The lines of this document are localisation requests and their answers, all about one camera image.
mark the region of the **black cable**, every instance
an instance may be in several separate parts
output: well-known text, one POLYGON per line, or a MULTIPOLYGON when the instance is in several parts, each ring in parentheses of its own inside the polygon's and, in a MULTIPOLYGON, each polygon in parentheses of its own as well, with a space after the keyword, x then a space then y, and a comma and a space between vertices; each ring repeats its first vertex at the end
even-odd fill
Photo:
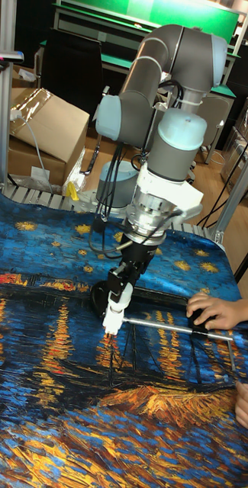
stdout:
POLYGON ((228 183, 229 183, 229 181, 230 181, 230 179, 231 179, 231 177, 232 177, 233 173, 236 171, 236 169, 237 169, 237 167, 238 167, 238 165, 239 165, 239 163, 240 163, 241 159, 243 158, 243 155, 245 154, 245 152, 246 152, 246 150, 247 150, 247 149, 248 149, 248 142, 246 143, 246 145, 245 145, 245 147, 244 147, 244 149, 243 149, 242 153, 240 154, 240 156, 239 156, 238 160, 236 161, 236 163, 235 163, 234 167, 233 167, 233 168, 232 168, 232 170, 230 171, 230 174, 228 175, 227 180, 225 181, 224 186, 223 186, 223 188, 222 188, 222 190, 221 190, 221 192, 220 192, 220 194, 219 194, 219 196, 218 196, 217 200, 215 201, 215 203, 214 203, 213 207, 211 208, 211 211, 208 213, 208 215, 206 215, 206 216, 205 216, 205 217, 203 217, 201 220, 199 220, 199 222, 197 222, 197 224, 196 224, 197 226, 199 226, 199 225, 200 225, 200 224, 201 224, 201 223, 204 221, 204 223, 203 223, 203 225, 202 225, 202 229, 204 229, 205 224, 207 223, 207 221, 208 221, 208 219, 210 218, 210 216, 211 216, 212 214, 214 214, 214 212, 217 212, 217 210, 219 210, 219 209, 220 209, 220 208, 221 208, 223 205, 225 205, 225 203, 227 202, 227 199, 226 199, 226 201, 225 201, 225 202, 224 202, 224 203, 223 203, 221 206, 219 206, 218 208, 215 208, 215 207, 216 207, 216 205, 217 205, 217 203, 218 203, 218 201, 220 200, 220 198, 221 198, 222 194, 224 193, 224 190, 226 189, 226 187, 227 187, 227 185, 228 185, 228 183))
POLYGON ((140 153, 138 153, 138 154, 134 154, 134 156, 132 156, 132 158, 131 158, 131 160, 130 160, 130 163, 131 163, 132 168, 133 168, 133 169, 136 169, 136 171, 140 171, 140 168, 138 168, 138 167, 137 167, 137 166, 135 166, 135 164, 134 164, 134 160, 135 160, 135 158, 138 158, 138 162, 139 162, 139 164, 141 164, 141 163, 140 163, 140 161, 139 161, 139 158, 142 158, 142 155, 141 155, 140 153))
MULTIPOLYGON (((246 191, 245 191, 245 193, 243 194, 242 198, 240 199, 240 202, 239 202, 239 203, 241 203, 241 201, 242 201, 242 200, 243 200, 243 199, 246 197, 246 194, 247 194, 247 193, 248 193, 248 188, 246 189, 246 191)), ((221 205, 220 205, 220 206, 217 208, 217 210, 219 210, 221 207, 223 207, 223 206, 224 206, 224 205, 227 203, 227 201, 228 201, 228 198, 227 198, 227 199, 224 201, 224 203, 222 203, 222 204, 221 204, 221 205)), ((206 227, 206 229, 209 229, 210 227, 212 227, 212 226, 213 226, 213 225, 215 225, 216 223, 217 223, 217 220, 215 220, 215 222, 213 222, 213 223, 210 223, 210 224, 209 224, 209 225, 206 227)))
POLYGON ((176 99, 174 101, 173 107, 174 108, 180 107, 181 106, 181 101, 182 101, 182 99, 184 97, 184 88, 175 79, 170 79, 169 81, 165 81, 165 82, 160 83, 158 88, 165 88, 167 86, 177 87, 178 92, 177 92, 177 97, 176 97, 176 99))
POLYGON ((109 166, 108 173, 107 173, 106 178, 105 178, 104 187, 102 189, 101 197, 100 197, 98 205, 96 207, 93 223, 91 225, 90 232, 89 232, 90 249, 93 252, 97 252, 97 253, 103 252, 105 255, 107 252, 116 252, 117 251, 117 249, 116 249, 117 246, 115 246, 115 248, 112 248, 112 249, 105 249, 105 227, 108 223, 112 223, 111 221, 108 221, 108 218, 109 218, 109 215, 110 215, 110 212, 112 209, 113 200, 114 200, 114 193, 115 193, 115 188, 116 188, 116 183, 117 183, 118 169, 119 169, 119 166, 121 164, 121 161, 123 160, 123 158, 126 154, 126 153, 124 153, 123 155, 121 155, 122 154, 122 148, 123 148, 123 144, 120 144, 117 146, 116 150, 114 151, 114 155, 112 157, 111 164, 109 166), (114 180, 112 183, 112 189, 110 190, 111 177, 112 177, 113 171, 114 171, 114 180), (104 208, 105 221, 103 221, 101 218, 101 212, 102 212, 103 208, 104 208), (101 222, 99 222, 99 223, 102 226, 102 229, 101 229, 102 249, 96 248, 92 244, 92 233, 94 230, 94 223, 97 223, 98 220, 101 220, 101 222))
POLYGON ((182 211, 181 210, 174 210, 170 215, 168 215, 165 219, 161 220, 160 223, 158 223, 156 229, 152 230, 152 232, 147 236, 145 237, 145 239, 142 241, 141 244, 144 244, 145 242, 147 242, 148 239, 150 239, 153 234, 155 234, 155 232, 157 232, 157 230, 159 230, 160 227, 162 227, 167 220, 173 218, 173 217, 177 217, 178 215, 181 215, 182 214, 182 211))

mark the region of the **table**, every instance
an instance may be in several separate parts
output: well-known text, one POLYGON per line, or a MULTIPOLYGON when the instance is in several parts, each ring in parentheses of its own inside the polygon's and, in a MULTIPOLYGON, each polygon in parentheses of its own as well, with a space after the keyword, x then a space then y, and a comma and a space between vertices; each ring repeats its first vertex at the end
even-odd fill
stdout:
MULTIPOLYGON (((104 335, 89 291, 112 263, 91 252, 91 222, 0 194, 0 488, 248 486, 248 431, 234 415, 248 323, 232 332, 237 374, 224 342, 128 324, 104 335)), ((176 231, 138 284, 240 296, 224 252, 176 231)), ((188 325, 177 309, 132 307, 188 325)))

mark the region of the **cable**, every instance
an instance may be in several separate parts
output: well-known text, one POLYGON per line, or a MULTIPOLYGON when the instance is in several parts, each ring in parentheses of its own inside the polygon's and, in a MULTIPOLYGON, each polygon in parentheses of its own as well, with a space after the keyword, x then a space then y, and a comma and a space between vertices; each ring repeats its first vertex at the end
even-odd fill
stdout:
MULTIPOLYGON (((246 189, 246 191, 245 191, 245 193, 243 194, 242 198, 240 199, 240 202, 239 202, 239 203, 241 203, 241 201, 242 201, 242 200, 243 200, 243 199, 246 197, 247 193, 248 193, 248 188, 246 189)), ((223 206, 224 206, 224 205, 227 203, 227 200, 228 200, 228 198, 225 200, 225 202, 224 202, 224 203, 222 203, 222 204, 221 204, 221 205, 220 205, 220 206, 217 208, 217 210, 219 210, 221 207, 223 207, 223 206)), ((210 224, 209 224, 209 225, 208 225, 206 228, 207 228, 207 229, 209 229, 210 227, 212 227, 212 226, 213 226, 213 225, 215 225, 216 223, 217 223, 217 220, 215 220, 215 222, 213 222, 213 223, 210 223, 210 224)))
POLYGON ((135 166, 135 164, 134 164, 134 160, 135 160, 135 158, 138 158, 138 162, 139 162, 139 164, 141 164, 141 163, 140 163, 140 161, 139 161, 139 159, 140 159, 140 158, 142 158, 142 154, 140 154, 140 153, 138 153, 138 154, 134 154, 134 156, 132 156, 132 158, 131 158, 131 160, 130 160, 130 163, 131 163, 132 168, 133 168, 133 169, 136 169, 136 171, 140 171, 140 168, 138 168, 138 167, 137 167, 137 166, 135 166))
POLYGON ((222 194, 224 193, 224 190, 226 189, 226 187, 227 187, 227 185, 228 185, 228 183, 229 183, 229 181, 230 181, 233 173, 236 171, 236 169, 237 169, 237 167, 238 167, 238 165, 239 165, 241 159, 243 158, 243 155, 245 154, 245 152, 246 152, 247 149, 248 149, 248 142, 246 143, 246 145, 245 145, 242 153, 240 154, 238 160, 236 161, 235 165, 233 166, 232 170, 230 171, 230 174, 228 175, 227 180, 224 183, 224 186, 223 186, 223 188, 222 188, 222 190, 221 190, 221 192, 219 194, 219 197, 217 198, 217 200, 215 201, 213 207, 211 208, 211 211, 208 213, 208 215, 206 215, 201 220, 199 220, 199 222, 197 222, 197 224, 196 224, 197 226, 200 225, 204 221, 204 223, 202 225, 202 229, 203 229, 205 227, 205 224, 207 223, 208 219, 210 218, 210 216, 212 214, 214 214, 214 212, 217 212, 217 210, 219 210, 227 202, 227 199, 226 199, 226 201, 219 208, 216 208, 216 205, 217 205, 218 201, 220 200, 222 194))
POLYGON ((184 97, 184 88, 175 79, 170 79, 169 81, 165 81, 165 82, 160 83, 158 88, 165 88, 167 86, 177 87, 178 93, 177 93, 177 97, 173 103, 173 107, 174 108, 180 108, 181 104, 182 104, 182 99, 184 97))
POLYGON ((46 180, 47 180, 47 184, 48 184, 48 186, 49 186, 49 188, 50 188, 50 193, 51 193, 51 194, 53 194, 53 189, 52 189, 51 184, 50 184, 50 181, 49 181, 49 179, 48 179, 46 169, 44 168, 42 158, 40 157, 40 150, 39 150, 39 146, 38 146, 38 143, 37 143, 36 137, 35 137, 35 135, 34 135, 34 132, 33 132, 33 130, 31 129, 31 127, 30 127, 29 123, 27 122, 27 120, 25 120, 23 117, 18 117, 18 118, 20 118, 20 119, 21 119, 23 122, 25 122, 25 123, 26 123, 26 125, 27 125, 27 127, 28 127, 29 131, 30 131, 30 132, 31 132, 31 134, 32 134, 32 137, 33 137, 34 142, 35 142, 35 146, 36 146, 36 150, 37 150, 38 158, 39 158, 39 160, 40 160, 40 164, 41 164, 41 167, 42 167, 42 169, 43 169, 43 174, 44 174, 44 176, 45 176, 45 178, 46 178, 46 180))
MULTIPOLYGON (((213 154, 218 154, 224 160, 224 156, 219 151, 213 151, 213 154)), ((224 162, 219 162, 219 161, 216 161, 215 159, 211 159, 211 161, 216 162, 216 164, 220 165, 220 166, 224 165, 224 162)))

